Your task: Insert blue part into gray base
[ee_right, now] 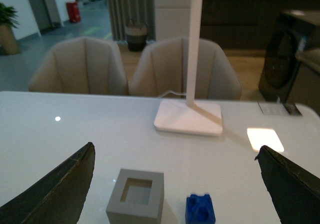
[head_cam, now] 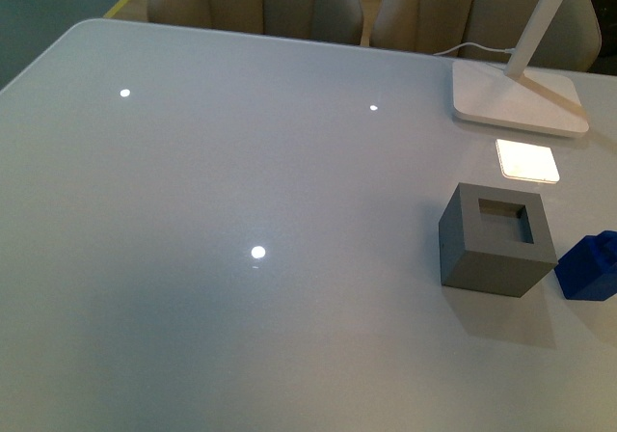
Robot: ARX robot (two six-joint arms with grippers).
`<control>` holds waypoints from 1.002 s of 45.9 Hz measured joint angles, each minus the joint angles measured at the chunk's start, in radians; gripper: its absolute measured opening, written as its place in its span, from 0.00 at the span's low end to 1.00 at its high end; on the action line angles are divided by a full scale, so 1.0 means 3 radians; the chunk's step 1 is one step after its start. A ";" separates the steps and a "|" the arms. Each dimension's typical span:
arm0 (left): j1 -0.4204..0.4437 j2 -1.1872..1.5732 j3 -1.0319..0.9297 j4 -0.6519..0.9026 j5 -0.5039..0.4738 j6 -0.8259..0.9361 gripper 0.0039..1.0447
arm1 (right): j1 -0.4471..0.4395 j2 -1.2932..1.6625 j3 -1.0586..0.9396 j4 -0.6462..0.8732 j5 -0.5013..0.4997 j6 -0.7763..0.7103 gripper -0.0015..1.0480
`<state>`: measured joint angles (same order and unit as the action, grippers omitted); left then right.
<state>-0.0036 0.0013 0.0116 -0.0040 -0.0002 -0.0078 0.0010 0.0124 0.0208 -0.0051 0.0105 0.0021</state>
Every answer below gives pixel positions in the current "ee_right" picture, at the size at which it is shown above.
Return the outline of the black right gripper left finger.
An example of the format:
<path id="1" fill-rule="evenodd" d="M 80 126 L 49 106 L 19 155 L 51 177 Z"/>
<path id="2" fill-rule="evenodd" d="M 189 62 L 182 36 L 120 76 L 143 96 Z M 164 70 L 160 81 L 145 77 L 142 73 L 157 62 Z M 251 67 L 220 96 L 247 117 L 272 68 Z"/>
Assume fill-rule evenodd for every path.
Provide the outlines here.
<path id="1" fill-rule="evenodd" d="M 2 224 L 76 224 L 93 179 L 95 146 L 88 142 L 27 190 L 1 206 Z"/>

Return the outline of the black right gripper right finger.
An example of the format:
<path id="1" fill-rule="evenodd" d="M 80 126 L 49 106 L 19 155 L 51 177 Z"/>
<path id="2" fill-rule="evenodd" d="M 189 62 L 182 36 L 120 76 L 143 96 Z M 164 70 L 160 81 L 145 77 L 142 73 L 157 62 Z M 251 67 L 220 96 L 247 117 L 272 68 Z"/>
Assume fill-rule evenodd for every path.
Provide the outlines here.
<path id="1" fill-rule="evenodd" d="M 255 159 L 280 222 L 318 224 L 320 179 L 266 145 Z"/>

